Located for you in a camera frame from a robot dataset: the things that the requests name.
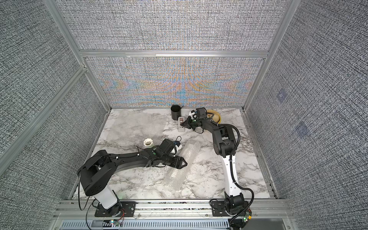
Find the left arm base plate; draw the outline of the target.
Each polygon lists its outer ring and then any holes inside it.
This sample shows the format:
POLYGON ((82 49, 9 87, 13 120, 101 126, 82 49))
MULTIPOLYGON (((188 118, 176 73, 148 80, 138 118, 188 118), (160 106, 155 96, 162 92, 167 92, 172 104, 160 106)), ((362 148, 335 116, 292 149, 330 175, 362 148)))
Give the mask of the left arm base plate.
POLYGON ((98 204, 95 217, 133 217, 136 209, 135 201, 120 201, 109 209, 105 209, 102 204, 98 204))

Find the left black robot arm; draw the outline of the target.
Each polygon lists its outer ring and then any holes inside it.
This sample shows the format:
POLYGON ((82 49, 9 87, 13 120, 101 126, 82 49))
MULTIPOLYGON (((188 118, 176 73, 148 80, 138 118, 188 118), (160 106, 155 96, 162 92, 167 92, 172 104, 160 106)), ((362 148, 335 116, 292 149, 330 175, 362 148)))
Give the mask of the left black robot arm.
POLYGON ((116 172, 158 166, 182 169, 188 165, 184 157, 177 155, 176 142, 164 139, 161 145, 138 150, 127 154, 112 154, 105 149, 89 158, 77 171, 79 182, 85 195, 93 196, 104 209, 115 208, 119 199, 108 186, 116 172))

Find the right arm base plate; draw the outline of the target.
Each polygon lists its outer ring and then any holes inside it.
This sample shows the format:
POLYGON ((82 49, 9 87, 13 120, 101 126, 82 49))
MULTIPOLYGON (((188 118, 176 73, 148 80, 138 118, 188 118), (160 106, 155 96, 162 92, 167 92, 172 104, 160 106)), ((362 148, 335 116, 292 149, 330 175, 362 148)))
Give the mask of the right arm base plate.
POLYGON ((227 208, 224 200, 212 199, 209 202, 212 210, 212 215, 214 217, 226 217, 226 216, 235 216, 248 206, 248 201, 245 201, 243 205, 240 205, 235 208, 227 208))

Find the tall white ribbed vase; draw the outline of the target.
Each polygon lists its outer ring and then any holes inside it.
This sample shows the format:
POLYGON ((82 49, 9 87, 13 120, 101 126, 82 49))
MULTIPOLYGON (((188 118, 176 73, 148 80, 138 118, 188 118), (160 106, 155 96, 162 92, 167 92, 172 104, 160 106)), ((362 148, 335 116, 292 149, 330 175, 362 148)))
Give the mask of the tall white ribbed vase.
POLYGON ((183 149, 179 153, 179 157, 183 158, 182 162, 179 163, 179 166, 182 168, 170 168, 168 170, 167 177, 164 180, 168 187, 175 191, 181 189, 185 179, 187 179, 190 174, 192 163, 194 162, 200 148, 200 142, 195 140, 191 140, 184 145, 183 149))

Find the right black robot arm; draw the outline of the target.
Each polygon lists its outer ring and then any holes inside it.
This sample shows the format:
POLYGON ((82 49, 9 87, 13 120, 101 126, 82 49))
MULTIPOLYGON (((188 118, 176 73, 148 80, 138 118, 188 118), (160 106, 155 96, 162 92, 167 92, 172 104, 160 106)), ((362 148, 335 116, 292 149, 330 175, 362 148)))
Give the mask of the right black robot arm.
POLYGON ((196 131, 201 128, 212 134, 212 142, 215 153, 219 156, 223 166, 225 178, 225 210, 230 215, 236 215, 248 205, 238 184, 235 167, 235 154, 240 144, 240 132, 231 124, 216 121, 216 112, 201 107, 189 113, 189 116, 180 123, 180 126, 196 131))

